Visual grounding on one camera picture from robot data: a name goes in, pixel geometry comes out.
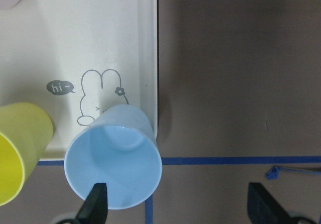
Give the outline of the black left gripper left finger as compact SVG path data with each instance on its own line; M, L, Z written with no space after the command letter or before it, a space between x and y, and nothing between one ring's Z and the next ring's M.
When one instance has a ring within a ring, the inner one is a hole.
M86 200L76 214L76 223L106 223L108 215L107 203L106 183L94 184Z

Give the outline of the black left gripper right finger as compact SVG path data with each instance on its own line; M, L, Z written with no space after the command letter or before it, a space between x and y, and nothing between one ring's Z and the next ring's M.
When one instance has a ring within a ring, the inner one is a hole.
M308 223L308 218L291 217L261 183L250 182L247 214L251 223Z

